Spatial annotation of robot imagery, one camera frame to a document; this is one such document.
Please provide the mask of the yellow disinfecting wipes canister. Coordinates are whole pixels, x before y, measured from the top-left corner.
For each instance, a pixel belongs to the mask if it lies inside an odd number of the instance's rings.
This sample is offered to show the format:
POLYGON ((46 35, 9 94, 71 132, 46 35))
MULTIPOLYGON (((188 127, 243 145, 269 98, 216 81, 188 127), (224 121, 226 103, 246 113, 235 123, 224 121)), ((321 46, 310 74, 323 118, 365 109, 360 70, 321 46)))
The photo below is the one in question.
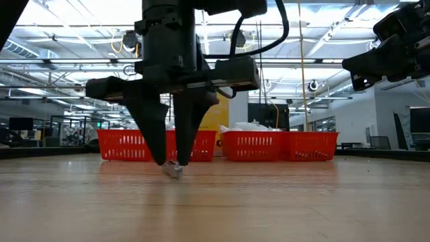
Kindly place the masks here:
POLYGON ((220 144, 220 127, 229 125, 229 99, 217 94, 219 104, 212 106, 205 114, 199 130, 212 130, 216 132, 214 144, 214 156, 222 156, 222 148, 220 144))

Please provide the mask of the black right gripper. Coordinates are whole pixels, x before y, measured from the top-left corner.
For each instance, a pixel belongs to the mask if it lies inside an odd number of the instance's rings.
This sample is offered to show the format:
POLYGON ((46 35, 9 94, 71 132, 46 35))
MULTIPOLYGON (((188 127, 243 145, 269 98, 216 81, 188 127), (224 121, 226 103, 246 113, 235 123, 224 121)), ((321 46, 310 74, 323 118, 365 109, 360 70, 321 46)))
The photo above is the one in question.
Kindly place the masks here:
POLYGON ((384 40, 379 47, 343 60, 342 67, 351 73, 354 91, 373 86, 369 79, 421 78, 430 75, 430 0, 408 3, 402 8, 408 60, 412 63, 407 71, 404 41, 399 35, 384 40))

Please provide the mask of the silver metal nail clipper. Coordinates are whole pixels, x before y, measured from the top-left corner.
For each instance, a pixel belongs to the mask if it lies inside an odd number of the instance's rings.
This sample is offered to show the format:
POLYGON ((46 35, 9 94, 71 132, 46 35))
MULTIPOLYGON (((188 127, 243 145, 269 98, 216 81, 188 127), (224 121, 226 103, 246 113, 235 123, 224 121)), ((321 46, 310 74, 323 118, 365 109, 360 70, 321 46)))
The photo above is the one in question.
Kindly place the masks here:
POLYGON ((183 167, 176 161, 166 161, 162 165, 162 171, 169 177, 181 179, 183 177, 183 167))

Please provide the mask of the white structural column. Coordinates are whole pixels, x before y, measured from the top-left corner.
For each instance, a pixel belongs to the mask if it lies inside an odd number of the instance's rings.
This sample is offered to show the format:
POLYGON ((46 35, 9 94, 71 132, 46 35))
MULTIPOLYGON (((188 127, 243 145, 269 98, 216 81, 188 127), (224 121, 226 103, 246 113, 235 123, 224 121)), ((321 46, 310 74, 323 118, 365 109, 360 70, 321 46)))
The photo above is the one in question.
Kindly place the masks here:
POLYGON ((237 122, 248 122, 248 101, 247 91, 238 92, 233 99, 228 101, 229 106, 229 128, 235 127, 237 122))

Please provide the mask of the black booth frame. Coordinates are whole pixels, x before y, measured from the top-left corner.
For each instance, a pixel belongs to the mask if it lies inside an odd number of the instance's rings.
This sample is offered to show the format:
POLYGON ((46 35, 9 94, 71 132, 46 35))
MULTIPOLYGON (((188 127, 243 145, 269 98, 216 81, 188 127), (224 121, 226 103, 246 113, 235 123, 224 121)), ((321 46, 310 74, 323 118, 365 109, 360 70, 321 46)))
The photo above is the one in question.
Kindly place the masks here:
POLYGON ((97 138, 97 130, 110 129, 111 122, 82 115, 51 116, 50 128, 52 138, 55 138, 60 146, 81 146, 97 138))

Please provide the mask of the black computer monitor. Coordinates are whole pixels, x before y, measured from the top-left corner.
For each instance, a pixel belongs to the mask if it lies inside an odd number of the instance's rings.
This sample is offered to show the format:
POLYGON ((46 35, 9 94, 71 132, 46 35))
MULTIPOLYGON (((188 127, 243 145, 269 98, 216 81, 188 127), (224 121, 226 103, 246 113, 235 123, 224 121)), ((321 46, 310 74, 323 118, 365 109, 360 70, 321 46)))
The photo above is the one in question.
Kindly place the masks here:
POLYGON ((33 118, 11 117, 9 119, 8 128, 10 130, 32 130, 34 127, 33 118))
POLYGON ((430 108, 410 109, 411 133, 430 133, 430 108))

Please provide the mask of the white robot in booth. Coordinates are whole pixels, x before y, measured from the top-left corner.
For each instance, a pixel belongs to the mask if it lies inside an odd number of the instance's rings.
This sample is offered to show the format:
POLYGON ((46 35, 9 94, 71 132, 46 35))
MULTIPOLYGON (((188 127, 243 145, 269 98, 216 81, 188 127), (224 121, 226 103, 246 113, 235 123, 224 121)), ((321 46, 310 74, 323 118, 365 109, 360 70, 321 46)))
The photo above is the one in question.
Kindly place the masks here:
POLYGON ((68 143, 85 143, 91 138, 94 128, 92 125, 66 126, 63 129, 63 140, 68 143))

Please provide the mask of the grey office chair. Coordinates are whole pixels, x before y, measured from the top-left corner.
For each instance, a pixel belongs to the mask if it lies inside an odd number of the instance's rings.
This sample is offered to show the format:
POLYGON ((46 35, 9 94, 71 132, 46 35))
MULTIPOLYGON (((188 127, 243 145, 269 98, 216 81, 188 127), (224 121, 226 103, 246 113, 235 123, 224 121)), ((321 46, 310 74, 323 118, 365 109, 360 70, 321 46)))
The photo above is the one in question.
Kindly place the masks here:
POLYGON ((387 136, 371 136, 370 146, 372 149, 390 150, 391 145, 387 136))

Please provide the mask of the long ceiling strip light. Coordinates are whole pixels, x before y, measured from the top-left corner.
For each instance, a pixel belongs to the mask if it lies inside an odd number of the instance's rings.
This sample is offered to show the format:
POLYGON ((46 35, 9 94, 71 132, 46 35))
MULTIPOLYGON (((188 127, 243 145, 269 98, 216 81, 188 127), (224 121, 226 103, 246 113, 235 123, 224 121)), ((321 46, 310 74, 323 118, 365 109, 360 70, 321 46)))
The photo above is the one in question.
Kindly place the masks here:
MULTIPOLYGON (((1 65, 12 65, 12 64, 23 64, 23 65, 31 65, 31 64, 107 64, 107 63, 124 63, 131 64, 141 61, 138 58, 54 58, 54 59, 42 59, 42 58, 23 58, 23 59, 1 59, 1 65)), ((256 58, 256 61, 259 63, 263 61, 265 63, 299 63, 301 60, 299 58, 256 58)), ((340 64, 343 62, 343 59, 339 58, 305 58, 305 64, 340 64)))

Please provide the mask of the silver ceiling air duct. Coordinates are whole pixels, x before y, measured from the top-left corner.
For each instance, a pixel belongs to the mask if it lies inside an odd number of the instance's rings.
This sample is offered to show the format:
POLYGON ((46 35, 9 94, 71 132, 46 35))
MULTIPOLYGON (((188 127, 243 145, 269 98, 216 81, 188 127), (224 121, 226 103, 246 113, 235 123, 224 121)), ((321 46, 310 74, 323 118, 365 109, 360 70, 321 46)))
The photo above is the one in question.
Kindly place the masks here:
POLYGON ((34 46, 20 40, 15 36, 10 36, 0 51, 0 58, 60 58, 60 55, 47 48, 34 46))
POLYGON ((335 86, 334 88, 330 89, 330 91, 327 93, 328 96, 335 96, 340 95, 343 92, 348 92, 353 87, 352 82, 350 79, 340 83, 338 86, 335 86))

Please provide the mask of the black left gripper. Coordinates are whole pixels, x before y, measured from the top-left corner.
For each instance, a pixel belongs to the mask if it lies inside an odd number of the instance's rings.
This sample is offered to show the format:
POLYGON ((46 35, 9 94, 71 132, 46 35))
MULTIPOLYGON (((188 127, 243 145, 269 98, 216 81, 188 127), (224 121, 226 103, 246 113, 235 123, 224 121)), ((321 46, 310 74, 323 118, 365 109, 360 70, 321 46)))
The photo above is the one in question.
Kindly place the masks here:
POLYGON ((259 88, 256 63, 252 57, 242 56, 218 60, 211 69, 201 52, 193 18, 146 18, 134 24, 134 31, 142 36, 142 60, 134 63, 142 78, 91 79, 85 94, 93 99, 124 101, 155 163, 163 165, 167 160, 165 118, 169 106, 161 103, 159 94, 176 93, 177 162, 187 166, 203 117, 219 104, 214 91, 220 87, 236 92, 259 88))

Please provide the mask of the black wall screen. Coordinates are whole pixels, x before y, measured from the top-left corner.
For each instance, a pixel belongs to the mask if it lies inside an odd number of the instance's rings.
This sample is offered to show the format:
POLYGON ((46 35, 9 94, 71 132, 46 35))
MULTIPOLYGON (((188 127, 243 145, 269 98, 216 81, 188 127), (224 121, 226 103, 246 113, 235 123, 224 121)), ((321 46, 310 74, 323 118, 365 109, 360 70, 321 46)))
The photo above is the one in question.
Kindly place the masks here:
POLYGON ((290 111, 287 104, 248 104, 248 122, 282 130, 290 129, 290 111))

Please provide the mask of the black leaning panel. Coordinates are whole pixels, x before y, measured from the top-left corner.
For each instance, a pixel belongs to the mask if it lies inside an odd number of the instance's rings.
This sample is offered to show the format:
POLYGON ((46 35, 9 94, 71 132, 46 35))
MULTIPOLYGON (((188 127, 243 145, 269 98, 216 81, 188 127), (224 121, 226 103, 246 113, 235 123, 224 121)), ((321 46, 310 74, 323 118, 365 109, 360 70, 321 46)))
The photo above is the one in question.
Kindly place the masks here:
POLYGON ((396 129, 398 148, 402 150, 409 150, 410 145, 412 144, 412 136, 411 136, 411 121, 409 114, 398 114, 393 113, 394 115, 394 124, 396 129))

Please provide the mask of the black table frame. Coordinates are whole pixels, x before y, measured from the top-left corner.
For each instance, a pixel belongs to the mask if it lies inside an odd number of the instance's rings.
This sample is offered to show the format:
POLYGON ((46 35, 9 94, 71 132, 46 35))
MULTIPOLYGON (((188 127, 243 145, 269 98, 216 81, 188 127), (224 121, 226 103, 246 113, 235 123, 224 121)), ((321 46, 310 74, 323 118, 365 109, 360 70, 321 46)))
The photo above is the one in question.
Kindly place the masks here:
MULTIPOLYGON (((86 147, 24 147, 0 148, 0 159, 17 159, 28 157, 48 157, 55 155, 78 155, 95 153, 86 147)), ((393 159, 403 161, 420 161, 430 163, 430 151, 389 151, 376 149, 337 149, 335 155, 393 159)))

